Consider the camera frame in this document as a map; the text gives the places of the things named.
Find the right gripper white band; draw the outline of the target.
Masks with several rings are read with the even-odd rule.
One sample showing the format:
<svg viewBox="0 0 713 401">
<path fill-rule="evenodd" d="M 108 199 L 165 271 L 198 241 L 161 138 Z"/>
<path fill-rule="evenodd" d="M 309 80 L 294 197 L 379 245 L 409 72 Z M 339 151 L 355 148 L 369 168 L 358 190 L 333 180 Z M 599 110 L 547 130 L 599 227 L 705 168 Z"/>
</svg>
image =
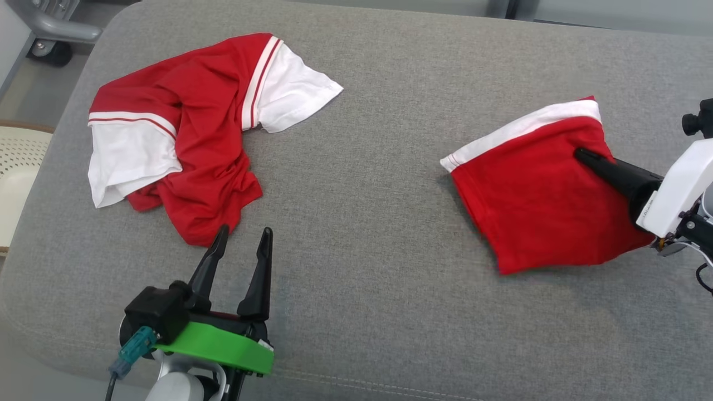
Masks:
<svg viewBox="0 0 713 401">
<path fill-rule="evenodd" d="M 629 220 L 656 236 L 650 248 L 660 256 L 687 247 L 711 256 L 711 139 L 695 140 L 664 179 L 586 148 L 574 157 L 627 199 Z"/>
</svg>

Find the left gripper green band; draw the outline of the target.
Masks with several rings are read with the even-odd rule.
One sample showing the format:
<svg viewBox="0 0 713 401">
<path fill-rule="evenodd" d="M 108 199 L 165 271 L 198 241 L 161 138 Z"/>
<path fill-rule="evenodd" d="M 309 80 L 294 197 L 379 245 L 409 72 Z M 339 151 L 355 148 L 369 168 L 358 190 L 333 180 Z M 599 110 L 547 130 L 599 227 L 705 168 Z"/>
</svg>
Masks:
<svg viewBox="0 0 713 401">
<path fill-rule="evenodd" d="M 270 317 L 273 230 L 265 227 L 257 248 L 257 264 L 236 314 L 212 312 L 212 284 L 224 256 L 229 226 L 221 225 L 188 284 L 193 291 L 180 332 L 156 346 L 158 380 L 181 373 L 198 385 L 206 383 L 191 370 L 212 371 L 216 385 L 242 385 L 245 376 L 271 375 L 275 351 L 266 322 Z"/>
</svg>

